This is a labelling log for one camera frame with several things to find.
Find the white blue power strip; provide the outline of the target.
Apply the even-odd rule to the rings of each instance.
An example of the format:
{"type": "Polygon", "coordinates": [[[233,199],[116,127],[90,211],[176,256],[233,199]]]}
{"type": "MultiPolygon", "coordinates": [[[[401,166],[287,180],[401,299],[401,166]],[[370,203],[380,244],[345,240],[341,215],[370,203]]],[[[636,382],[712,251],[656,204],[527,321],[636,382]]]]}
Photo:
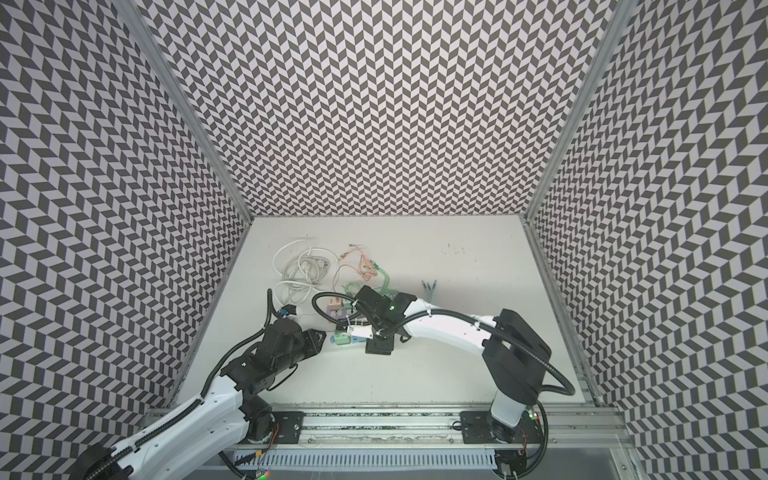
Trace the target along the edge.
{"type": "Polygon", "coordinates": [[[329,337],[329,342],[334,347],[362,346],[367,343],[367,338],[358,337],[343,331],[334,331],[329,337]]]}

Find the purple power strip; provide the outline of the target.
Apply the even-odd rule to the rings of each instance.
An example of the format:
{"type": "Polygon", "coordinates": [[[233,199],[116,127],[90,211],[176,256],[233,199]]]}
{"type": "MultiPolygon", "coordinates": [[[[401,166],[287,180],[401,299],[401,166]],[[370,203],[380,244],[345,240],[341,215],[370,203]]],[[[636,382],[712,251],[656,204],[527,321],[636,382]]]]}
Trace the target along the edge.
{"type": "Polygon", "coordinates": [[[326,313],[337,323],[348,325],[357,321],[360,317],[358,312],[348,304],[330,305],[326,308],[326,313]]]}

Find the pink charger plug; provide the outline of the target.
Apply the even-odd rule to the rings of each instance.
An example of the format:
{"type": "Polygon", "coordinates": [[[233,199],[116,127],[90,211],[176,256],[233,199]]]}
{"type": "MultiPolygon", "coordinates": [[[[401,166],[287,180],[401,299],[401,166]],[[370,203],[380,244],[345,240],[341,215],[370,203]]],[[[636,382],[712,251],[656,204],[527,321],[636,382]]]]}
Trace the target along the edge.
{"type": "Polygon", "coordinates": [[[340,297],[332,296],[328,300],[327,308],[329,311],[338,311],[343,308],[343,300],[340,297]]]}

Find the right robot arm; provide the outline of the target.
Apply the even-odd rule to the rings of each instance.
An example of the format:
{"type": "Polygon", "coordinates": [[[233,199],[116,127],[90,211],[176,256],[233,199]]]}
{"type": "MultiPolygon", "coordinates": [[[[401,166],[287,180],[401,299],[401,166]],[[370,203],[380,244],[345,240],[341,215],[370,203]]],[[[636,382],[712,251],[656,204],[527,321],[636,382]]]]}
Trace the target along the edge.
{"type": "Polygon", "coordinates": [[[476,316],[437,307],[413,294],[384,296],[364,286],[354,296],[318,292],[311,306],[349,335],[365,331],[366,352],[390,355],[395,339],[425,338],[480,357],[496,387],[488,411],[494,438],[508,442],[543,393],[572,397],[575,385],[550,362],[552,350],[515,311],[476,316]]]}

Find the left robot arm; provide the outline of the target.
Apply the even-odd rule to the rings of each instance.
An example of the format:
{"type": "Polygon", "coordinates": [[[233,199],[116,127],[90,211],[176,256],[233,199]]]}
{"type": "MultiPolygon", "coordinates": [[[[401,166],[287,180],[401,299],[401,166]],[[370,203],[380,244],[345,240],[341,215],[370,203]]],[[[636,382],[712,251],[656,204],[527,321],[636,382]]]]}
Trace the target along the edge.
{"type": "Polygon", "coordinates": [[[276,438],[272,407],[261,394],[279,374],[318,355],[326,334],[266,304],[263,326],[217,361],[196,396],[112,446],[87,448],[70,478],[183,479],[245,439],[276,438]]]}

